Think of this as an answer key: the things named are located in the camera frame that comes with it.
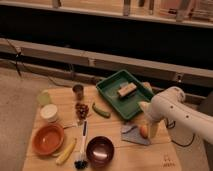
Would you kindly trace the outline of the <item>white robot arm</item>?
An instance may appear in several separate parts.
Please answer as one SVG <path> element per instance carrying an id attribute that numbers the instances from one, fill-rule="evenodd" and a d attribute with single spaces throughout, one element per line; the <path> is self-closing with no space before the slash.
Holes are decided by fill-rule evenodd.
<path id="1" fill-rule="evenodd" d="M 184 105 L 185 99 L 184 91 L 173 86 L 154 95 L 150 102 L 140 101 L 139 106 L 147 120 L 148 136 L 154 138 L 158 123 L 170 118 L 213 144 L 213 117 Z"/>

